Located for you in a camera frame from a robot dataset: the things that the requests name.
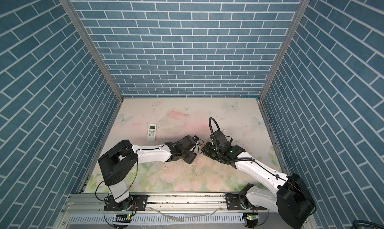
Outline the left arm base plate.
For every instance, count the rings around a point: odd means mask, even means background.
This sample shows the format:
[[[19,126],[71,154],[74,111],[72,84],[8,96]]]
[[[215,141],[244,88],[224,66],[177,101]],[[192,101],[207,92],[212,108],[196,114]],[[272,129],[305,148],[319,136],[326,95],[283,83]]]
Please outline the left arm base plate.
[[[148,195],[130,195],[127,199],[117,203],[113,195],[109,195],[105,206],[107,212],[138,212],[147,206]]]

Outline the white remote with display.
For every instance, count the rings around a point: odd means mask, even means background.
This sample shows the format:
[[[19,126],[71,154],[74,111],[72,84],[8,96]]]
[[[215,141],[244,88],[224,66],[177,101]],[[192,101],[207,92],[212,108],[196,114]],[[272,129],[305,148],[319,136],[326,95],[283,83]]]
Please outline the white remote with display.
[[[157,134],[157,125],[150,124],[148,127],[147,141],[155,141]]]

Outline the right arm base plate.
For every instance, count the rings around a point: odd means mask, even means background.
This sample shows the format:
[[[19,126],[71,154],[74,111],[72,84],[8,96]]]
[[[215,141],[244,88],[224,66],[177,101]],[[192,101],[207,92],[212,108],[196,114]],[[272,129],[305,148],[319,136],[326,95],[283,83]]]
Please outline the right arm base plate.
[[[255,210],[267,210],[262,204],[260,204],[261,197],[250,196],[248,199],[245,195],[239,195],[237,193],[227,193],[224,196],[228,211],[252,211]]]

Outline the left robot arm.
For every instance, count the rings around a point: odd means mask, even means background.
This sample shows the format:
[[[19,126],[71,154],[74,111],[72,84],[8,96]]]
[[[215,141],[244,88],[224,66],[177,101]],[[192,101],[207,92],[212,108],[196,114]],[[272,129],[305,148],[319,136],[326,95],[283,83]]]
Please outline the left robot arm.
[[[134,165],[180,159],[191,164],[197,157],[195,149],[199,147],[199,140],[196,136],[187,135],[179,141],[158,146],[134,145],[128,139],[120,141],[98,159],[104,183],[109,187],[114,201],[121,203],[129,198],[130,187],[126,185],[125,178]]]

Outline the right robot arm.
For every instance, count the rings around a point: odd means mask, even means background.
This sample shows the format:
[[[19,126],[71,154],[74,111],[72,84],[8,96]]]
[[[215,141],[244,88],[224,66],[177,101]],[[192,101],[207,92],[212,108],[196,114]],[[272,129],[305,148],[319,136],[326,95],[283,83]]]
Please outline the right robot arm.
[[[316,211],[315,200],[299,175],[287,175],[272,169],[242,147],[232,145],[219,130],[212,133],[210,138],[211,142],[202,147],[205,156],[231,165],[266,187],[261,190],[253,184],[247,184],[239,192],[239,198],[243,200],[246,209],[260,206],[277,212],[294,229],[300,229]]]

